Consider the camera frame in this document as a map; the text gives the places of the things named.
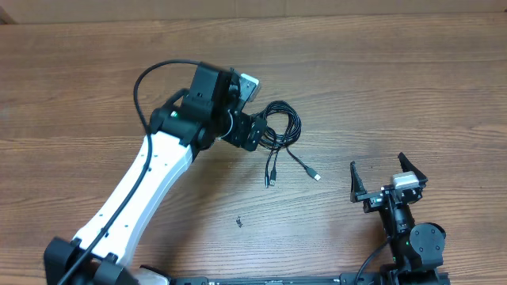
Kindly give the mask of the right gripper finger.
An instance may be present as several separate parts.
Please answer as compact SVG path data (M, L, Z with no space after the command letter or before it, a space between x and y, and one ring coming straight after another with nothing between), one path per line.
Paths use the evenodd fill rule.
M404 172L413 172L416 178L418 179L419 184L426 185L426 183L428 182L427 176L416 166L414 166L403 152L400 152L398 154L398 159L400 162L400 166Z
M355 161L350 163L350 174L351 174L351 191L350 191L350 200L352 203L360 202L364 199L364 195L368 192L365 189L362 180L359 177L359 174L356 169Z

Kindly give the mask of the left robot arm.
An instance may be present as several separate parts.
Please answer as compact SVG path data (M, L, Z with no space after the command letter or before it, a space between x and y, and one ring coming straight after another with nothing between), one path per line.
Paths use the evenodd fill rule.
M167 192L202 150L224 140L254 151L266 128L243 112L260 89L258 79L194 62L191 86L178 90L149 119L135 160L111 196L71 241L54 238L44 251L49 284L168 284L142 266L131 272L139 240Z

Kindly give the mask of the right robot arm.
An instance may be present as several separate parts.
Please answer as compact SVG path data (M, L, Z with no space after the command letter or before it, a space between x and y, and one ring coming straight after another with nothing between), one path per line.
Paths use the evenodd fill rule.
M350 163L353 203L362 203L365 213L377 212L387 236L353 274L355 284L445 285L451 280L447 273L439 273L444 263L446 232L436 223L417 224L410 205L422 198L427 176L414 166L404 153L398 155L402 172L391 177L391 182L378 192L368 192L356 169ZM367 273L365 268L384 248L391 250L393 262L380 267L378 272Z

